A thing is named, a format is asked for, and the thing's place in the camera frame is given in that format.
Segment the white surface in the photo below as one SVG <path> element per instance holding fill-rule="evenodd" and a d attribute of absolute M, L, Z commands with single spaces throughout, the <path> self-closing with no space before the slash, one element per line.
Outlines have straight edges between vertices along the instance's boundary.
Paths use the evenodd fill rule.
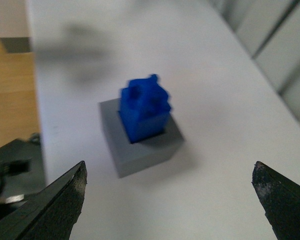
<path fill-rule="evenodd" d="M 300 126 L 209 4 L 29 3 L 48 182 L 81 160 L 88 171 L 70 239 L 276 239 L 252 171 L 262 161 L 300 184 Z M 98 102 L 151 73 L 186 142 L 118 179 Z"/>
<path fill-rule="evenodd" d="M 0 0 L 0 38 L 29 37 L 26 0 Z"/>
<path fill-rule="evenodd" d="M 292 0 L 258 0 L 249 8 L 236 31 L 247 51 L 253 56 Z"/>
<path fill-rule="evenodd" d="M 255 59 L 276 91 L 300 66 L 300 3 Z"/>

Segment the blue plastic piece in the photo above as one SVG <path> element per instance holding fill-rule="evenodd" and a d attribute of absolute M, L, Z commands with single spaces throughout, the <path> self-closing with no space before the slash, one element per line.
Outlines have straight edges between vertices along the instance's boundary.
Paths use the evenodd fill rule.
<path fill-rule="evenodd" d="M 156 74 L 130 80 L 121 90 L 119 114 L 132 144 L 163 133 L 170 117 L 168 98 Z"/>

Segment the gray cube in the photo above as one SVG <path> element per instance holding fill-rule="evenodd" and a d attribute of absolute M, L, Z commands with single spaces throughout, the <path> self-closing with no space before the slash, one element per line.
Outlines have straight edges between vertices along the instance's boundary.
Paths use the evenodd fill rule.
<path fill-rule="evenodd" d="M 184 142 L 170 116 L 164 133 L 131 144 L 118 112 L 119 104 L 120 98 L 99 103 L 103 132 L 119 178 L 170 159 Z"/>

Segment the white table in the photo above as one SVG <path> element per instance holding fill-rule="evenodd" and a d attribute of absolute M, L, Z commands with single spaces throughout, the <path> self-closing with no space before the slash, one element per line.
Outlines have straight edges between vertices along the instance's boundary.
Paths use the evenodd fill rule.
<path fill-rule="evenodd" d="M 300 184 L 300 126 L 208 3 L 28 3 L 47 182 L 88 170 L 70 239 L 276 239 L 252 171 L 262 161 Z M 152 73 L 186 143 L 118 179 L 98 102 Z"/>

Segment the blue toy piece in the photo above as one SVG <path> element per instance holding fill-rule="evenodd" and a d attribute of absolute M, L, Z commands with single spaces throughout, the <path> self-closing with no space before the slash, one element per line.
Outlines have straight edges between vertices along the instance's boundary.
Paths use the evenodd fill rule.
<path fill-rule="evenodd" d="M 121 90 L 119 114 L 132 144 L 164 131 L 171 110 L 168 98 L 156 74 L 130 80 Z"/>

